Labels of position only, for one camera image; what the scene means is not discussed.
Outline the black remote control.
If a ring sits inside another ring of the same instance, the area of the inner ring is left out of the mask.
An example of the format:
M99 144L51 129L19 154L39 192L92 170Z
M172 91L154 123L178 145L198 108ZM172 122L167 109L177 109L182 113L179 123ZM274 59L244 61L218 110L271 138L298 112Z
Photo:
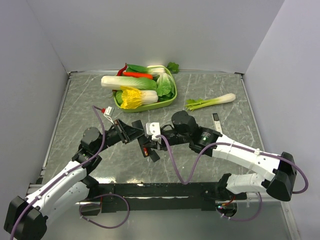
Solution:
M160 159L159 155L156 152L157 143L151 139L151 136L147 137L143 135L140 136L137 140L144 158L149 157L154 163ZM144 155L144 148L147 149L148 156Z

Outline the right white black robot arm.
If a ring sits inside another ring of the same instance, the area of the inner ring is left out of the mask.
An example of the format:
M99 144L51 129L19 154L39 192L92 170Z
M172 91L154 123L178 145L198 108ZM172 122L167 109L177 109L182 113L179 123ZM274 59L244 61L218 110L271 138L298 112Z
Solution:
M147 127L158 149L188 144L199 156L227 160L251 171L250 174L225 173L218 187L223 199L240 193L267 193L279 201L291 200L297 170L290 153L272 154L236 142L214 129L199 126L184 110L176 112L171 122L170 130L157 122Z

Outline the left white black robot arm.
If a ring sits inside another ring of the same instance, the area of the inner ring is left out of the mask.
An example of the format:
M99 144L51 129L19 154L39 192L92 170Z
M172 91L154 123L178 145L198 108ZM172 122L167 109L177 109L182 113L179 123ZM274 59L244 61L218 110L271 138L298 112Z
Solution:
M25 198L9 204L4 230L12 240L40 240L48 227L81 200L99 195L98 181L90 173L99 165L99 153L119 142L130 143L145 131L140 120L127 125L116 119L109 130L87 128L71 161L54 178Z

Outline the red green battery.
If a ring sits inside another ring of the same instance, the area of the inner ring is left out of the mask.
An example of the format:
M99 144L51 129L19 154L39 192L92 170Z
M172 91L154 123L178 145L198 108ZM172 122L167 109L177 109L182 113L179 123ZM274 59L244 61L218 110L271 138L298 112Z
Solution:
M143 148L143 152L144 152L144 155L147 157L148 156L148 151L146 148Z

